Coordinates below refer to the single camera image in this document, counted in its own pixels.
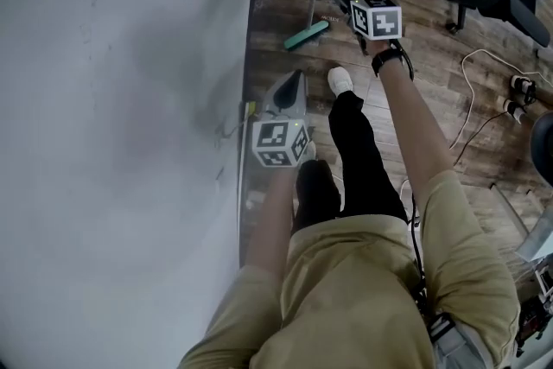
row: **person's leg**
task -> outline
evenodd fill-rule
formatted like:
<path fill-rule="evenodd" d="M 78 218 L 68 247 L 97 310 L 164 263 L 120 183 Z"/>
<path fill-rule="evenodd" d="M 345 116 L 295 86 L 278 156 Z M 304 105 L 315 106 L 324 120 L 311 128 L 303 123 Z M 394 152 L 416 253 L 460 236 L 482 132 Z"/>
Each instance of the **person's leg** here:
<path fill-rule="evenodd" d="M 404 205 L 390 183 L 374 142 L 371 124 L 361 112 L 363 100 L 353 93 L 352 86 L 347 89 L 344 83 L 346 76 L 349 80 L 347 71 L 344 68 L 334 70 L 328 78 L 331 87 L 334 86 L 333 91 L 336 82 L 341 81 L 342 85 L 334 91 L 338 97 L 328 121 L 342 158 L 346 204 L 341 216 L 386 214 L 407 222 Z"/>
<path fill-rule="evenodd" d="M 300 204 L 294 218 L 293 233 L 340 215 L 340 192 L 327 162 L 305 162 L 297 176 L 296 191 Z"/>

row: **person's left arm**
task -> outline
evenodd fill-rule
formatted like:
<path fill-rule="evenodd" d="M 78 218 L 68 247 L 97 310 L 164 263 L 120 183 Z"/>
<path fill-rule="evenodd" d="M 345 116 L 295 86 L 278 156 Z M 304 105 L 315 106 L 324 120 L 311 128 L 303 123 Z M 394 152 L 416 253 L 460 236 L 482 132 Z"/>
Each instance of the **person's left arm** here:
<path fill-rule="evenodd" d="M 292 220 L 295 169 L 278 169 L 265 197 L 242 268 L 213 316 L 203 340 L 179 369 L 248 367 L 282 325 L 280 289 Z"/>

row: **person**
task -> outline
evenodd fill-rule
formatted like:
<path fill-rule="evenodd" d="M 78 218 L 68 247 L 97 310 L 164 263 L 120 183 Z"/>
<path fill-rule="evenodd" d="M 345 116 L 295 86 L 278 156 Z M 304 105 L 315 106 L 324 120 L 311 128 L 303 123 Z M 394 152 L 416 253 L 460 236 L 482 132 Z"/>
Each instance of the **person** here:
<path fill-rule="evenodd" d="M 368 42 L 373 57 L 389 48 Z M 305 162 L 297 180 L 293 169 L 274 172 L 245 266 L 181 369 L 508 363 L 519 314 L 511 274 L 474 217 L 446 139 L 401 60 L 385 61 L 378 76 L 420 211 L 428 312 L 412 293 L 421 279 L 404 206 L 363 100 L 337 67 L 328 75 L 336 94 L 328 120 L 343 162 L 343 212 L 325 162 Z"/>

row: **hand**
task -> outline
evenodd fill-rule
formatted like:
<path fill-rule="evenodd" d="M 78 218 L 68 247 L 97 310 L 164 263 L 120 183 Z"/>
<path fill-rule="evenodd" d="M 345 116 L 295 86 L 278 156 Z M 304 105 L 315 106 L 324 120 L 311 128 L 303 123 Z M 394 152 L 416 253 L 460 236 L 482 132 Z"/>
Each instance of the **hand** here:
<path fill-rule="evenodd" d="M 371 57 L 374 57 L 378 53 L 382 53 L 388 48 L 390 48 L 389 41 L 366 41 L 366 50 Z"/>

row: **forearm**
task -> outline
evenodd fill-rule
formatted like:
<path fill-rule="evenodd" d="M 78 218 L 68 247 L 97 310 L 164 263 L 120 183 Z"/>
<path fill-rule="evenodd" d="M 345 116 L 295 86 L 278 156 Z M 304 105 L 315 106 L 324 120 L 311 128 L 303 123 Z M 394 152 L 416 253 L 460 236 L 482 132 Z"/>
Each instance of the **forearm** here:
<path fill-rule="evenodd" d="M 267 270 L 281 281 L 288 255 L 295 182 L 296 169 L 278 169 L 273 173 L 245 259 L 245 264 Z"/>
<path fill-rule="evenodd" d="M 419 198 L 432 177 L 453 168 L 448 143 L 399 60 L 387 61 L 379 76 L 388 98 L 407 176 L 413 193 Z"/>

